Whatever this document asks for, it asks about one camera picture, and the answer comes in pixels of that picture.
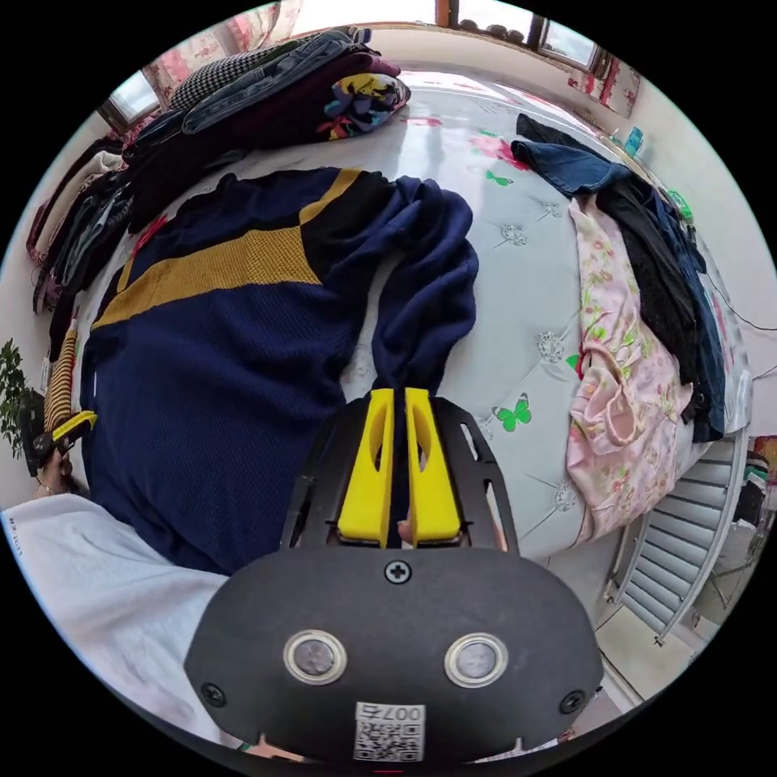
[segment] striped cloth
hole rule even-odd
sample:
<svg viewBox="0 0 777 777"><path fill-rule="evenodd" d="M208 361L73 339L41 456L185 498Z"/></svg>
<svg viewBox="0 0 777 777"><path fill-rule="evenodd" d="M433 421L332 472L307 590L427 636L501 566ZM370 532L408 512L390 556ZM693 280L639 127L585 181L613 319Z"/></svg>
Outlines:
<svg viewBox="0 0 777 777"><path fill-rule="evenodd" d="M65 341L62 343L57 364L52 371L43 413L46 431L53 431L73 414L70 396L73 388L76 334L76 328L71 326L65 336Z"/></svg>

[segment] qr code sticker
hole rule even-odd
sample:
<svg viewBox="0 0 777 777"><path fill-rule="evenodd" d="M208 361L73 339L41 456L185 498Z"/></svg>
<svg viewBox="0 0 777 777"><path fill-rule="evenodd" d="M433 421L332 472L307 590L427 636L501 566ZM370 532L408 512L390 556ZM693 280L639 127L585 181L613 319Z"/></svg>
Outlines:
<svg viewBox="0 0 777 777"><path fill-rule="evenodd" d="M355 761L423 760L426 708L422 704L356 705Z"/></svg>

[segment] screw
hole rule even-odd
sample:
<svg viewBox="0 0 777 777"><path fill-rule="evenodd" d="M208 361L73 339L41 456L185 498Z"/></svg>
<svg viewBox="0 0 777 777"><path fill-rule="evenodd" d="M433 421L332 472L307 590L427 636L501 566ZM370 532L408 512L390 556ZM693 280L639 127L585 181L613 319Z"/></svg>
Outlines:
<svg viewBox="0 0 777 777"><path fill-rule="evenodd" d="M212 682L207 682L202 686L202 695L212 707L223 707L227 703L224 692Z"/></svg>
<svg viewBox="0 0 777 777"><path fill-rule="evenodd" d="M411 574L410 565L404 561L392 561L386 564L384 569L386 580L395 585L406 583L410 579Z"/></svg>
<svg viewBox="0 0 777 777"><path fill-rule="evenodd" d="M571 715L573 712L577 712L580 706L585 701L585 693L582 690L573 690L570 694L567 694L562 702L558 705L558 709L562 715Z"/></svg>

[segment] bed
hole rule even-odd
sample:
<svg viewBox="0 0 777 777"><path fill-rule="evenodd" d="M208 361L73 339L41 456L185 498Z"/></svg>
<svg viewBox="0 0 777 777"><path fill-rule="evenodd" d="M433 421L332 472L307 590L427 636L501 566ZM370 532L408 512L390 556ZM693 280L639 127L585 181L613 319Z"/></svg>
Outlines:
<svg viewBox="0 0 777 777"><path fill-rule="evenodd" d="M594 131L562 108L523 92L460 74L404 71L410 103L374 134L272 153L255 153L203 179L167 210L215 188L227 172L259 177L320 166L380 170L386 177L432 178L461 194L473 211L469 240L478 252L477 322L448 359L439 393L478 421L505 474L520 552L544 559L575 544L584 505L566 475L569 407L580 380L580 274L568 201L510 152L516 117L527 113L618 161ZM109 279L136 238L125 236L80 302L73 396L80 395L81 355ZM724 293L714 262L711 280ZM390 271L381 268L354 358L342 376L347 399L364 394L376 301ZM709 283L727 368L727 432L749 420L750 374L737 324ZM682 474L705 454L692 426L682 428ZM74 471L84 478L79 450Z"/></svg>

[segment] green leaves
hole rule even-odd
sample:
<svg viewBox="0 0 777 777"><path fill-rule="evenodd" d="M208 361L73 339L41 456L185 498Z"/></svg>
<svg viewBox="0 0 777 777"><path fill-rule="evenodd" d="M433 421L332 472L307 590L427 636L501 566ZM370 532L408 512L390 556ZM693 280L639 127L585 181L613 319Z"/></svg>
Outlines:
<svg viewBox="0 0 777 777"><path fill-rule="evenodd" d="M0 436L11 444L14 458L22 452L16 416L19 403L30 392L21 368L22 357L13 338L0 348Z"/></svg>

